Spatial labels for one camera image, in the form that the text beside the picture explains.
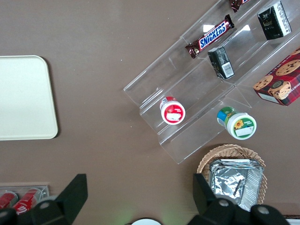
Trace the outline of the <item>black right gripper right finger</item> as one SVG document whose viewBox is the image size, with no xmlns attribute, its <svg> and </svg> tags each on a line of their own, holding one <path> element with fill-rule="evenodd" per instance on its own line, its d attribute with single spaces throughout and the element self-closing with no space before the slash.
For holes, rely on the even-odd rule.
<svg viewBox="0 0 300 225">
<path fill-rule="evenodd" d="M 250 225 L 250 213 L 229 198 L 216 197 L 200 173 L 193 175 L 193 199 L 198 210 L 190 225 Z"/>
</svg>

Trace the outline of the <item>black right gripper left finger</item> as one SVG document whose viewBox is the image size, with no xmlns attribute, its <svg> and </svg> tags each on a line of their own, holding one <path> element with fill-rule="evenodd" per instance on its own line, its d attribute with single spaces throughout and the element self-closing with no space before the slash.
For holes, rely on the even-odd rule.
<svg viewBox="0 0 300 225">
<path fill-rule="evenodd" d="M 88 198 L 87 175 L 77 174 L 55 198 L 17 217 L 18 225 L 71 225 Z"/>
</svg>

